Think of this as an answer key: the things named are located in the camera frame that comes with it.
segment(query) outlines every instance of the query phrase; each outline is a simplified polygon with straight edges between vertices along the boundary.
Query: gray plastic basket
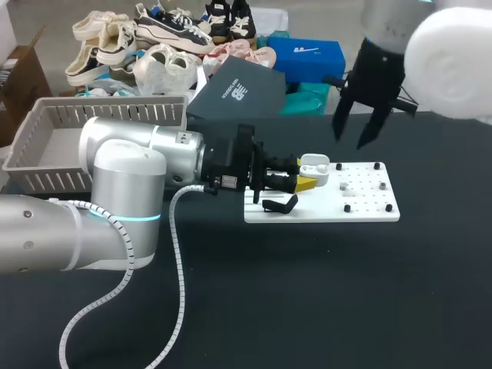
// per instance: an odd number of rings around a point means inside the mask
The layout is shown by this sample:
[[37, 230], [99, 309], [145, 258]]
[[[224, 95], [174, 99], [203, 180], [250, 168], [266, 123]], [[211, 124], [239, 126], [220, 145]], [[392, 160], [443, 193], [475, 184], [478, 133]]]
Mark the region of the gray plastic basket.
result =
[[78, 163], [82, 127], [92, 117], [186, 129], [186, 97], [40, 98], [12, 142], [3, 170], [26, 194], [89, 192]]

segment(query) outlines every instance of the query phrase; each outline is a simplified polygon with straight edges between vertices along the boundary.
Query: black clip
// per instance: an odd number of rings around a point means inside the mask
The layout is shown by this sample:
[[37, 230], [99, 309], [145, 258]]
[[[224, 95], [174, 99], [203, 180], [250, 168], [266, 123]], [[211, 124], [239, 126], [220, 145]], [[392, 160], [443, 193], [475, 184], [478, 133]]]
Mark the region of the black clip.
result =
[[261, 205], [266, 212], [280, 213], [280, 214], [290, 214], [299, 202], [298, 196], [295, 194], [291, 197], [287, 204], [281, 204], [273, 200], [263, 200]]

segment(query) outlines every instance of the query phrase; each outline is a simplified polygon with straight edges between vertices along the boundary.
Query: black sneaker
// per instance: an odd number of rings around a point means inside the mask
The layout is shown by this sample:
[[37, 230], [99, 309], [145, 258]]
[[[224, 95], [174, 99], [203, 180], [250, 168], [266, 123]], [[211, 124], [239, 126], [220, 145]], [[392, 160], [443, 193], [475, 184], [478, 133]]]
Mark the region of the black sneaker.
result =
[[160, 0], [157, 1], [157, 5], [154, 5], [154, 8], [151, 10], [151, 16], [154, 19], [162, 19], [164, 13], [170, 13], [173, 15], [182, 15], [181, 22], [183, 25], [196, 25], [207, 35], [210, 33], [210, 25], [206, 21], [202, 21], [201, 19], [193, 18], [192, 14], [188, 10], [183, 10], [181, 8], [177, 8], [173, 1], [168, 2], [165, 1], [165, 6], [161, 3]]
[[135, 6], [135, 22], [138, 41], [159, 42], [193, 54], [208, 54], [215, 46], [211, 37], [197, 26], [185, 24], [182, 14], [164, 12], [156, 19], [143, 4], [138, 4]]
[[208, 13], [208, 24], [211, 26], [209, 35], [216, 45], [224, 44], [231, 37], [231, 6], [225, 0], [212, 0], [206, 5]]
[[253, 50], [256, 50], [256, 27], [254, 26], [251, 9], [246, 0], [234, 0], [231, 8], [231, 36], [234, 40], [248, 40]]
[[102, 65], [96, 57], [97, 44], [97, 38], [83, 43], [77, 58], [65, 69], [70, 86], [86, 85], [109, 72], [109, 67]]

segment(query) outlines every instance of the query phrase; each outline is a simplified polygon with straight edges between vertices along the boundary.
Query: pink sneaker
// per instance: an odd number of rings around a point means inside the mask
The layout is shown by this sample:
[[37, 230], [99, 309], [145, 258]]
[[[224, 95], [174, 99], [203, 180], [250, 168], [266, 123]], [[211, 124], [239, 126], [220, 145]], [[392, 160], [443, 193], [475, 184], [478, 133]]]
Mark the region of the pink sneaker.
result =
[[247, 40], [235, 40], [216, 46], [210, 54], [203, 59], [204, 71], [207, 75], [213, 75], [224, 64], [229, 55], [240, 51], [247, 51], [249, 42]]
[[255, 52], [251, 49], [240, 50], [234, 56], [268, 68], [273, 68], [277, 61], [277, 53], [269, 47], [259, 48]]

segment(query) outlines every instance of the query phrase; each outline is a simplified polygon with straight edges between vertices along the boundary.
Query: new balance logo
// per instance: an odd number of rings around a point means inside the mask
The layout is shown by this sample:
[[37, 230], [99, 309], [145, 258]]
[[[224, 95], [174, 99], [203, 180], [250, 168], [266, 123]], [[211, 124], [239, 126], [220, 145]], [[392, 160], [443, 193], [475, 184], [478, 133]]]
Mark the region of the new balance logo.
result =
[[233, 90], [231, 96], [236, 100], [241, 101], [247, 93], [248, 90], [241, 83], [239, 83], [236, 89]]
[[315, 52], [320, 48], [295, 48], [294, 52]]
[[239, 80], [236, 78], [232, 82], [232, 84], [228, 87], [228, 89], [224, 92], [222, 98], [228, 97], [232, 91], [231, 97], [235, 98], [238, 101], [241, 101], [244, 98], [244, 96], [248, 93], [248, 90], [246, 89], [246, 87], [244, 87], [241, 83], [238, 82]]

